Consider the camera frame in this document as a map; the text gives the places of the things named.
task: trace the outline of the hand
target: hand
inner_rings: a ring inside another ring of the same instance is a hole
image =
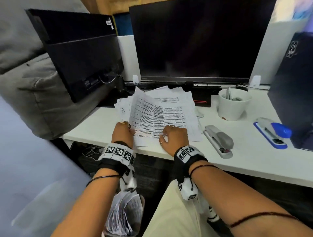
[[[112,143],[117,141],[125,142],[131,149],[134,146],[135,131],[129,129],[128,122],[117,123],[112,134]]]
[[[159,142],[162,148],[172,157],[179,148],[189,145],[187,129],[167,125],[163,129],[163,134],[167,135],[167,142],[162,134],[160,134]]]

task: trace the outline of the white cup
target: white cup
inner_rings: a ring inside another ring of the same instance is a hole
[[[227,121],[237,121],[246,110],[252,96],[244,90],[230,88],[232,98],[240,98],[241,101],[225,99],[226,90],[221,90],[218,94],[218,115]]]

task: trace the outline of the blue stapler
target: blue stapler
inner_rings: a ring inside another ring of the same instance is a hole
[[[284,139],[290,138],[292,131],[283,124],[276,123],[269,118],[257,118],[254,126],[276,149],[286,149]]]

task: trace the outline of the gray cushion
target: gray cushion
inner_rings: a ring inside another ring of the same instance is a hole
[[[0,75],[42,54],[42,43],[25,9],[85,12],[80,0],[1,0]]]
[[[0,75],[0,95],[43,139],[54,139],[72,130],[112,87],[105,85],[73,103],[47,53]]]

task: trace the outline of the person's leg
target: person's leg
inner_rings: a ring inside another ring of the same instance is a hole
[[[143,237],[216,237],[205,218],[200,219],[196,199],[183,200],[176,181],[165,191]]]

